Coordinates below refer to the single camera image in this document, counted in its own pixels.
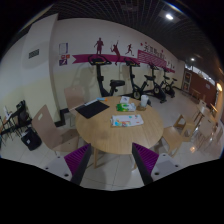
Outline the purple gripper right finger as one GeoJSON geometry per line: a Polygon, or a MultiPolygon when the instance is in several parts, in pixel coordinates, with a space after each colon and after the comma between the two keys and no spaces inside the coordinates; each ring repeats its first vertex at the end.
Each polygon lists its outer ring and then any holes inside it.
{"type": "Polygon", "coordinates": [[[138,167],[143,183],[145,185],[152,183],[153,179],[151,177],[151,173],[159,155],[137,143],[132,144],[132,155],[135,159],[135,163],[138,167]]]}

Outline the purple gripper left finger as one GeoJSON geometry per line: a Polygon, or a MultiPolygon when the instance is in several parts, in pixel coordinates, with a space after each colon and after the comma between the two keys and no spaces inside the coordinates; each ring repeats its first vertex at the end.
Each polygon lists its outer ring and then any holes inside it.
{"type": "Polygon", "coordinates": [[[86,167],[88,165],[92,148],[90,144],[84,145],[64,157],[65,162],[71,171],[71,182],[79,185],[82,181],[86,167]]]}

